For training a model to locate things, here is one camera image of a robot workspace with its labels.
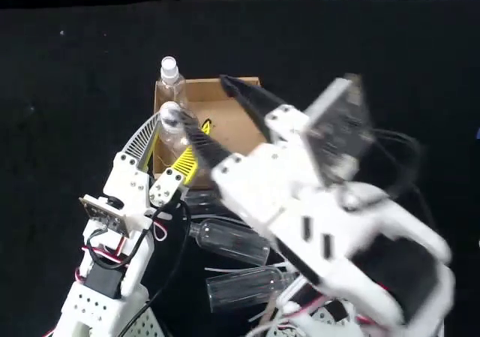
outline cable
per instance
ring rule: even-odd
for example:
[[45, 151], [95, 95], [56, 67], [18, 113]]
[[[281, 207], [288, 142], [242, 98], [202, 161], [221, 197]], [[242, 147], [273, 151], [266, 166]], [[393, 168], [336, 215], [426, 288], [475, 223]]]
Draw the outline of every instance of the cable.
[[[154, 221], [153, 222], [154, 227], [153, 227], [153, 237], [158, 241], [158, 242], [163, 242], [166, 237], [168, 236], [167, 229], [161, 225], [160, 222]], [[163, 236], [161, 238], [158, 237], [157, 235], [157, 228], [160, 229], [163, 232]]]
[[130, 261], [132, 260], [132, 258], [135, 257], [135, 254], [137, 254], [138, 249], [140, 248], [140, 245], [142, 244], [142, 241], [145, 238], [146, 234], [149, 232], [149, 230], [146, 229], [146, 230], [142, 231], [142, 233], [140, 234], [140, 237], [138, 237], [138, 240], [136, 241], [135, 246], [132, 249], [132, 252], [124, 260], [122, 260], [121, 262], [116, 263], [116, 264], [108, 264], [108, 263], [103, 262], [97, 256], [97, 253], [95, 252], [95, 249], [92, 247], [92, 244], [90, 243], [90, 240], [93, 237], [100, 236], [101, 234], [104, 234], [106, 232], [107, 232], [106, 229], [105, 230], [104, 229], [94, 230], [93, 233], [90, 235], [90, 237], [87, 239], [86, 247], [88, 249], [88, 252], [90, 253], [90, 257], [92, 258], [92, 260], [96, 264], [98, 264], [100, 267], [102, 267], [104, 269], [118, 269], [118, 268], [121, 268], [121, 267], [129, 264]]
[[177, 270], [179, 269], [180, 267], [180, 263], [182, 261], [182, 258], [183, 258], [183, 255], [185, 253], [185, 250], [186, 250], [186, 247], [187, 247], [187, 241], [188, 241], [188, 236], [190, 234], [190, 224], [191, 224], [191, 219], [192, 219], [192, 215], [190, 214], [190, 210], [188, 208], [188, 205], [186, 204], [186, 202], [184, 202], [183, 200], [180, 200], [179, 201], [180, 204], [181, 204], [181, 207], [183, 208], [183, 211], [184, 211], [184, 214], [185, 214], [185, 217], [187, 218], [187, 228], [186, 228], [186, 231], [185, 231], [185, 236], [184, 236], [184, 239], [183, 239], [183, 242], [181, 243], [181, 248], [180, 248], [180, 252], [178, 253], [178, 258], [177, 258], [177, 261], [175, 262], [175, 265], [173, 266], [172, 270], [170, 271], [170, 274], [168, 275], [168, 277], [166, 278], [165, 280], [165, 283], [163, 284], [162, 287], [160, 287], [157, 292], [155, 292], [155, 294], [153, 295], [153, 297], [146, 302], [146, 304], [132, 317], [132, 319], [130, 320], [130, 322], [128, 322], [125, 327], [123, 328], [123, 330], [120, 332], [120, 334], [118, 335], [118, 337], [123, 337], [125, 336], [125, 334], [128, 332], [128, 330], [133, 326], [133, 324], [135, 323], [136, 320], [138, 320], [138, 318], [143, 314], [145, 313], [145, 311], [150, 307], [150, 305], [152, 305], [152, 303], [163, 293], [163, 291], [167, 288], [168, 284], [170, 283], [170, 281], [172, 280], [173, 276], [176, 274]]
[[383, 129], [374, 129], [373, 132], [375, 132], [379, 135], [380, 138], [383, 138], [385, 140], [402, 142], [402, 144], [408, 145], [413, 151], [412, 162], [409, 167], [402, 168], [403, 170], [399, 173], [397, 181], [385, 190], [385, 194], [381, 194], [380, 196], [371, 200], [361, 200], [357, 206], [346, 206], [344, 204], [344, 192], [348, 189], [348, 187], [346, 181], [343, 181], [341, 183], [340, 190], [340, 204], [347, 212], [359, 212], [363, 209], [376, 206], [388, 199], [396, 200], [399, 196], [402, 195], [402, 193], [411, 188], [412, 184], [415, 183], [416, 177], [419, 172], [422, 148], [420, 147], [420, 143], [415, 138], [412, 138], [400, 132], [386, 131]]
[[124, 248], [126, 242], [127, 239], [125, 238], [125, 236], [122, 236], [120, 239], [120, 243], [117, 245], [117, 249], [115, 250], [115, 256], [118, 257], [120, 254], [122, 254], [122, 249]]
[[271, 320], [270, 322], [260, 324], [259, 326], [252, 329], [245, 337], [254, 337], [262, 332], [265, 332], [267, 329], [275, 328], [280, 324], [288, 323], [288, 318], [281, 318], [280, 320]]
[[234, 219], [234, 218], [230, 218], [230, 217], [223, 217], [222, 215], [194, 215], [194, 216], [192, 216], [192, 219], [207, 219], [207, 218], [221, 219], [223, 221], [230, 221], [230, 222], [234, 222], [234, 223], [238, 223], [238, 224], [242, 224], [244, 226], [250, 227], [250, 226], [248, 226], [248, 224], [246, 224], [245, 222], [243, 222], [239, 219]]
[[85, 281], [85, 278], [80, 275], [80, 268], [77, 267], [75, 269], [74, 275], [75, 275], [75, 281], [80, 283], [83, 283]]
[[[280, 262], [280, 263], [274, 263], [274, 264], [267, 264], [266, 266], [273, 266], [273, 267], [287, 267], [288, 263], [287, 262]], [[212, 268], [212, 267], [205, 267], [205, 271], [209, 272], [219, 272], [219, 273], [234, 273], [234, 272], [241, 272], [245, 271], [249, 268], [241, 268], [241, 269], [223, 269], [223, 268]]]
[[[100, 256], [105, 257], [107, 260], [111, 260], [112, 262], [115, 262], [115, 263], [121, 263], [122, 261], [120, 258], [114, 256], [113, 254], [110, 254], [107, 251], [104, 251], [101, 248], [92, 247], [92, 249], [93, 249], [93, 252], [95, 252], [95, 254], [99, 254]], [[82, 247], [82, 251], [88, 251], [88, 248], [86, 245]]]
[[320, 294], [316, 299], [314, 299], [312, 302], [308, 303], [307, 305], [304, 305], [298, 311], [292, 312], [290, 314], [285, 314], [285, 318], [290, 319], [290, 318], [297, 317], [300, 314], [305, 313], [310, 308], [317, 307], [318, 305], [324, 305], [325, 302], [327, 302], [327, 300], [329, 300], [327, 296]]
[[51, 329], [50, 331], [48, 331], [46, 334], [44, 334], [42, 337], [50, 337], [53, 333], [55, 332], [55, 328], [54, 329]]
[[[392, 153], [390, 153], [387, 148], [379, 143], [379, 142], [376, 142], [378, 148], [382, 151], [382, 153], [394, 164], [396, 165], [397, 167], [400, 166], [400, 163], [397, 161], [397, 159], [393, 156]], [[416, 193], [417, 197], [418, 197], [418, 201], [420, 203], [420, 206], [421, 208], [423, 209], [423, 213], [424, 213], [424, 216], [425, 216], [425, 221], [427, 222], [427, 225], [432, 228], [433, 230], [437, 230], [437, 223], [435, 222], [435, 218], [434, 218], [434, 215], [422, 193], [422, 191], [420, 191], [420, 188], [415, 184], [413, 183], [412, 184], [412, 190]]]

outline black tablecloth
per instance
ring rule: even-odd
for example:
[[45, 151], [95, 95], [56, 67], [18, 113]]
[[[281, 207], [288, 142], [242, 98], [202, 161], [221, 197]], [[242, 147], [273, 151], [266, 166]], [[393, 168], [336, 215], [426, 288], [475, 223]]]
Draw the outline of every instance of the black tablecloth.
[[[3, 335], [55, 326], [81, 257], [77, 198], [101, 194], [115, 153], [151, 114], [165, 55], [187, 78], [258, 76], [298, 108], [335, 77], [362, 74], [376, 126], [426, 147], [419, 184], [457, 277], [447, 332], [475, 335], [479, 8], [480, 0], [362, 0], [0, 12]], [[151, 290], [177, 248], [157, 247]], [[175, 336], [241, 335], [253, 312], [211, 315], [203, 282], [204, 266], [235, 265], [191, 243], [157, 316]]]

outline black wire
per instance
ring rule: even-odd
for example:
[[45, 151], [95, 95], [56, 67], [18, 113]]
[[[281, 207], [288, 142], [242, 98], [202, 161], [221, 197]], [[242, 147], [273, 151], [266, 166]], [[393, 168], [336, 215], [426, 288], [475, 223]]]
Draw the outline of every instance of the black wire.
[[402, 195], [402, 193], [412, 187], [412, 184], [415, 183], [416, 177], [419, 172], [422, 148], [420, 147], [420, 143], [415, 138], [412, 138], [400, 132], [386, 131], [383, 129], [374, 129], [373, 132], [378, 134], [378, 137], [381, 137], [385, 140], [402, 142], [402, 144], [408, 145], [413, 152], [412, 162], [408, 167], [401, 166], [402, 170], [399, 172], [398, 180], [385, 190], [385, 194], [381, 194], [371, 200], [362, 200], [356, 206], [344, 205], [344, 192], [347, 190], [347, 184], [345, 182], [341, 183], [342, 187], [340, 190], [340, 203], [343, 209], [347, 212], [359, 212], [363, 209], [376, 206], [389, 199], [396, 200], [399, 196]]
[[142, 244], [142, 241], [143, 239], [145, 238], [146, 234], [149, 232], [149, 230], [143, 230], [142, 231], [142, 234], [140, 234], [140, 237], [138, 238], [138, 240], [136, 241], [135, 243], [135, 246], [133, 247], [132, 249], [132, 252], [120, 263], [115, 263], [115, 264], [109, 264], [109, 263], [105, 263], [103, 262], [98, 256], [97, 254], [95, 253], [93, 247], [92, 247], [92, 244], [90, 243], [90, 240], [93, 238], [93, 237], [96, 237], [96, 236], [100, 236], [101, 234], [104, 234], [107, 232], [107, 229], [98, 229], [98, 230], [94, 230], [93, 233], [90, 235], [90, 237], [87, 239], [87, 249], [88, 249], [88, 252], [90, 253], [90, 257], [92, 258], [92, 260], [100, 267], [104, 268], [104, 269], [118, 269], [118, 268], [121, 268], [123, 266], [125, 266], [126, 264], [129, 264], [130, 261], [132, 260], [132, 258], [135, 257], [135, 254], [137, 254], [138, 252], [138, 249], [140, 248], [140, 245]]
[[178, 253], [178, 258], [177, 261], [175, 262], [175, 265], [173, 266], [172, 270], [170, 271], [170, 274], [165, 280], [165, 283], [163, 284], [162, 287], [160, 287], [157, 292], [153, 295], [153, 297], [147, 301], [147, 303], [132, 317], [130, 322], [127, 323], [127, 325], [123, 328], [123, 330], [120, 332], [118, 337], [123, 337], [128, 330], [133, 326], [136, 320], [139, 319], [139, 317], [145, 313], [145, 311], [152, 305], [152, 303], [165, 291], [167, 288], [168, 284], [172, 280], [173, 276], [177, 273], [180, 263], [182, 261], [183, 255], [185, 253], [186, 247], [187, 247], [187, 241], [188, 241], [188, 236], [190, 234], [190, 225], [191, 225], [191, 220], [192, 220], [192, 214], [190, 213], [190, 209], [188, 208], [188, 205], [184, 200], [179, 201], [181, 204], [181, 207], [183, 208], [183, 212], [185, 214], [185, 217], [187, 218], [187, 229], [185, 231], [185, 236], [183, 239], [183, 242], [181, 243], [181, 248], [180, 252]]
[[[376, 142], [378, 148], [382, 151], [382, 153], [398, 168], [401, 167], [401, 164], [398, 162], [398, 160], [393, 156], [392, 153], [390, 153], [387, 148], [381, 144], [380, 142]], [[431, 211], [431, 208], [429, 207], [425, 196], [423, 195], [422, 191], [420, 188], [417, 186], [417, 184], [412, 183], [412, 190], [413, 192], [417, 195], [418, 201], [420, 203], [420, 207], [423, 210], [423, 214], [425, 216], [425, 222], [427, 225], [432, 228], [433, 230], [437, 230], [437, 223], [435, 222], [434, 214]]]

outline bottle neck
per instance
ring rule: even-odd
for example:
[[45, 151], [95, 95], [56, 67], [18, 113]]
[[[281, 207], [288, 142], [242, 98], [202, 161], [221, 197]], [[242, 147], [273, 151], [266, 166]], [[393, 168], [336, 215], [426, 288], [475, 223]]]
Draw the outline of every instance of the bottle neck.
[[296, 274], [294, 272], [282, 272], [282, 283], [285, 287], [288, 287], [295, 281]]
[[200, 224], [199, 223], [190, 224], [190, 232], [188, 234], [190, 237], [196, 238], [200, 234]]

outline white bottle cap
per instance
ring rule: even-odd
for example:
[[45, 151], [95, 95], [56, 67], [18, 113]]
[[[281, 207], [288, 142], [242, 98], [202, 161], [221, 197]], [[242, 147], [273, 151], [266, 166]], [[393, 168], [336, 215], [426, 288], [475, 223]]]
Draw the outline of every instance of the white bottle cap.
[[179, 67], [177, 61], [173, 57], [165, 57], [162, 59], [162, 68], [160, 70], [161, 79], [169, 86], [173, 85], [179, 78]]
[[171, 134], [177, 134], [183, 131], [181, 122], [173, 110], [180, 110], [180, 106], [174, 101], [168, 101], [160, 107], [160, 123], [165, 131]]

